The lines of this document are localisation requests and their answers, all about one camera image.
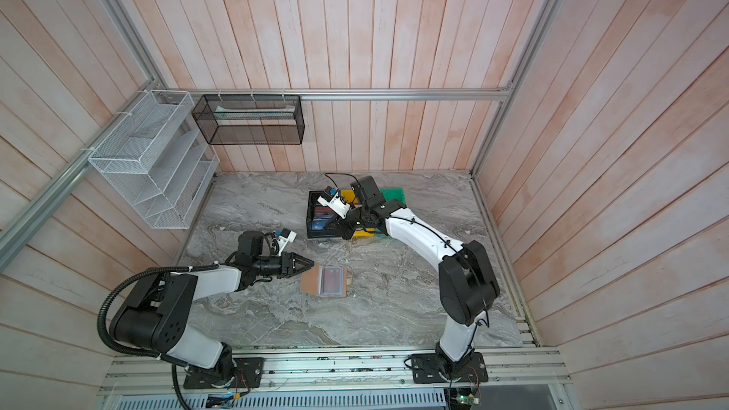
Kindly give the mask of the cards in black bin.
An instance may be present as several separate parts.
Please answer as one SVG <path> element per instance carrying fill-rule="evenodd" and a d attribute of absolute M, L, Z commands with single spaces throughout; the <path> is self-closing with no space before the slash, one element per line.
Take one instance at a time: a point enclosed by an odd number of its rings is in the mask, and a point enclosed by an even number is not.
<path fill-rule="evenodd" d="M 327 225 L 336 218 L 332 209 L 326 206 L 316 206 L 312 211 L 311 231 L 325 231 Z"/>

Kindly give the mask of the tan leather card holder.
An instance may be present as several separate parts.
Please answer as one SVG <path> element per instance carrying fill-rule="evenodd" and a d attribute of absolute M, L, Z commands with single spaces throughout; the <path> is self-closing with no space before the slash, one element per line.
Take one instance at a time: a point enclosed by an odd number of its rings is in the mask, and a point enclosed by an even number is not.
<path fill-rule="evenodd" d="M 347 268 L 343 266 L 314 265 L 301 277 L 300 290 L 319 297 L 341 298 L 347 296 Z"/>

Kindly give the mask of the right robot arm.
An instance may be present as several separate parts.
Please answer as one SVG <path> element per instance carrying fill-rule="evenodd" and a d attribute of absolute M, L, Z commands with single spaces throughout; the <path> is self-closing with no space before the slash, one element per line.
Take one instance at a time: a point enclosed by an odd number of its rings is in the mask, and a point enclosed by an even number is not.
<path fill-rule="evenodd" d="M 340 210 L 344 239 L 354 232 L 376 230 L 419 254 L 438 272 L 440 303 L 447 314 L 436 351 L 448 364 L 465 361 L 473 350 L 478 326 L 490 323 L 488 311 L 500 296 L 499 283 L 486 248 L 438 231 L 398 199 L 387 200 L 374 178 L 351 183 L 357 207 Z"/>

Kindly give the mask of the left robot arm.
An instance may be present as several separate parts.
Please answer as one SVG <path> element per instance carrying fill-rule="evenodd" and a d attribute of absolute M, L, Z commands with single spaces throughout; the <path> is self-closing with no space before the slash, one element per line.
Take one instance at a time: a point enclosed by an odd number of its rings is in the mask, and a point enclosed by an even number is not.
<path fill-rule="evenodd" d="M 193 303 L 313 269 L 314 261 L 285 250 L 294 237 L 288 229 L 248 231 L 239 235 L 237 249 L 222 262 L 155 267 L 125 279 L 100 307 L 100 339 L 116 352 L 175 366 L 231 368 L 230 348 L 189 325 Z"/>

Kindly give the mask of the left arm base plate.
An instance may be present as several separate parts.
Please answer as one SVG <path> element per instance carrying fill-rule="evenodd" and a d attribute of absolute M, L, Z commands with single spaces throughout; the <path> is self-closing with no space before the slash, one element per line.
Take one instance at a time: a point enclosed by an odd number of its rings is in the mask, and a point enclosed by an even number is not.
<path fill-rule="evenodd" d="M 262 357 L 221 358 L 211 369 L 192 366 L 183 387 L 190 390 L 208 388 L 260 387 L 265 360 Z"/>

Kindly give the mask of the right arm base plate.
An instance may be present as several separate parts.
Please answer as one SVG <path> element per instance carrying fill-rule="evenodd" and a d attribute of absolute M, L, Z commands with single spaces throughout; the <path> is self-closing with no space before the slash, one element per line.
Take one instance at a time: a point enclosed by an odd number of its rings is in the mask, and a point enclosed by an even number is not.
<path fill-rule="evenodd" d="M 489 381 L 481 353 L 472 351 L 459 362 L 451 361 L 444 353 L 421 353 L 409 356 L 404 365 L 412 372 L 415 383 L 474 383 Z"/>

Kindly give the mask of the green plastic bin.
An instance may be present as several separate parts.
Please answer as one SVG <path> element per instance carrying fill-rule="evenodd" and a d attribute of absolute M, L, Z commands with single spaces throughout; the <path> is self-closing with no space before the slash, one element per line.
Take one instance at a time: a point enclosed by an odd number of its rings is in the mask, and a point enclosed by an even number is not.
<path fill-rule="evenodd" d="M 402 188 L 383 188 L 381 194 L 385 201 L 398 200 L 401 203 L 406 203 L 406 195 Z"/>

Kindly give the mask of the aluminium mounting rail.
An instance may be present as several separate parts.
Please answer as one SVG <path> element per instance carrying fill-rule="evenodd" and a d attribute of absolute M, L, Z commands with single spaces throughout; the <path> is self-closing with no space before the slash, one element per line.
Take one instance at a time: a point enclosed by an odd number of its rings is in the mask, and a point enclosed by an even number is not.
<path fill-rule="evenodd" d="M 415 388 L 407 358 L 421 349 L 382 347 L 239 349 L 238 358 L 262 358 L 259 392 Z M 571 383 L 562 355 L 555 347 L 480 349 L 476 366 L 487 380 L 469 385 L 566 385 Z M 99 389 L 101 396 L 163 394 L 172 390 L 170 366 L 162 361 L 121 356 L 110 366 Z"/>

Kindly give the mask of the red credit card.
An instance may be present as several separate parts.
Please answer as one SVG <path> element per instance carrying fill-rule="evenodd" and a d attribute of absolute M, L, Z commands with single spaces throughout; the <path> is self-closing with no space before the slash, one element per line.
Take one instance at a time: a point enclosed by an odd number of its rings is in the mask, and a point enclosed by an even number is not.
<path fill-rule="evenodd" d="M 322 267 L 318 294 L 326 297 L 345 297 L 346 293 L 347 269 L 342 266 Z"/>

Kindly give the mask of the yellow plastic bin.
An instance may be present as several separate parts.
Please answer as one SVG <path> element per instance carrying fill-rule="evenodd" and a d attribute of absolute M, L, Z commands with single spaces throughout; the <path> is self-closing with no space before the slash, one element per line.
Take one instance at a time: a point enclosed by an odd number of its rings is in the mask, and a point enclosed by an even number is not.
<path fill-rule="evenodd" d="M 361 203 L 359 202 L 359 199 L 357 199 L 355 193 L 351 189 L 341 189 L 341 196 L 343 197 L 344 201 L 347 201 L 347 203 L 352 204 L 354 207 L 359 207 Z M 357 230 L 353 237 L 375 237 L 376 230 Z"/>

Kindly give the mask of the black plastic bin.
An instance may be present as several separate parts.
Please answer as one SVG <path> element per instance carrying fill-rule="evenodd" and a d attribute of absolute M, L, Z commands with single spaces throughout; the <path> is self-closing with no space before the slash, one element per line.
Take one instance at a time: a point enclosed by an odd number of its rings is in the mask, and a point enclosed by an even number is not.
<path fill-rule="evenodd" d="M 306 216 L 307 238 L 340 238 L 340 216 L 332 208 L 323 206 L 319 201 L 321 191 L 309 191 L 309 200 Z"/>

